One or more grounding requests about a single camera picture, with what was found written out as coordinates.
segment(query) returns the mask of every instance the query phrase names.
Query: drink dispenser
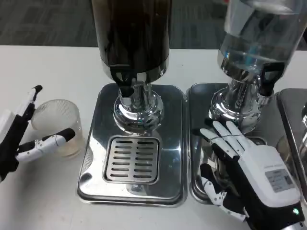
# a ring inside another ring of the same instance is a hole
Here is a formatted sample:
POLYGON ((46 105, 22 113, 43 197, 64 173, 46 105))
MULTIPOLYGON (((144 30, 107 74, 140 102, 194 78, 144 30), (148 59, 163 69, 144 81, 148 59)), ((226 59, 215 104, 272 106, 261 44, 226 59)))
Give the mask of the drink dispenser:
POLYGON ((217 92, 209 115, 252 131, 283 75, 307 22, 305 0, 231 0, 218 64, 232 78, 217 92))
POLYGON ((183 93, 151 85, 168 66, 171 0, 92 0, 104 71, 79 196, 91 203, 174 206, 184 187, 183 93))
POLYGON ((117 124, 130 132, 156 129, 163 103, 150 83, 166 72, 171 1, 92 0, 92 7, 105 72, 119 87, 117 124))

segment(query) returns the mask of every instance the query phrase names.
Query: robotic finger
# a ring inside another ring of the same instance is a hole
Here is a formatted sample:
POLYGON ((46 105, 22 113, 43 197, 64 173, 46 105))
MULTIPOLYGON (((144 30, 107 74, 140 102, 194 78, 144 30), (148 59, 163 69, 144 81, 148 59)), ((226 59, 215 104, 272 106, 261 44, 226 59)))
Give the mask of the robotic finger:
POLYGON ((53 153, 75 136, 71 128, 67 128, 42 140, 32 140, 18 147, 16 159, 18 162, 29 162, 44 155, 53 153))

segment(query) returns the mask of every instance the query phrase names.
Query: robotic hand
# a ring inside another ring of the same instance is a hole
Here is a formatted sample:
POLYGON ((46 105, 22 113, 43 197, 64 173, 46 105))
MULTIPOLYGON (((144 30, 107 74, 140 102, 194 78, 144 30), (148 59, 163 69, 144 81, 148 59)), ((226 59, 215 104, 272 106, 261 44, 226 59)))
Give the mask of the robotic hand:
POLYGON ((201 165, 202 183, 212 203, 241 221, 245 219, 253 230, 306 230, 300 191, 278 151, 257 146, 231 121, 225 126, 212 122, 218 135, 205 128, 194 130, 210 142, 239 194, 223 191, 205 163, 201 165))
POLYGON ((5 110, 0 116, 0 183, 9 172, 16 171, 20 162, 33 161, 52 153, 75 136, 75 132, 67 128, 42 140, 33 140, 19 146, 28 127, 28 121, 34 114, 36 96, 42 89, 41 85, 35 86, 22 101, 16 113, 5 110))

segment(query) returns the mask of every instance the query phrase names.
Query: gray floor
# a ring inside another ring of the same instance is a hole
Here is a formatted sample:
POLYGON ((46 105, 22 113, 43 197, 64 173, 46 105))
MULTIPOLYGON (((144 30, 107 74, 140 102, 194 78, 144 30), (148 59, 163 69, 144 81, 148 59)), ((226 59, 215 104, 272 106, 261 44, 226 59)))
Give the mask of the gray floor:
MULTIPOLYGON (((97 46, 89 1, 0 0, 0 45, 97 46)), ((218 49, 226 9, 223 0, 173 0, 171 48, 218 49)))

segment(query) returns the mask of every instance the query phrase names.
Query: dark liquid container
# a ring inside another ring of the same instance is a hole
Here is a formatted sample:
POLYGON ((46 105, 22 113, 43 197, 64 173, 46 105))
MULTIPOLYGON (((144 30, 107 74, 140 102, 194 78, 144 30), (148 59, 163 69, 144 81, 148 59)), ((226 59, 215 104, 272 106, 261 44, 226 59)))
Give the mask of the dark liquid container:
POLYGON ((171 0, 92 0, 92 8, 107 66, 136 74, 167 59, 171 0))

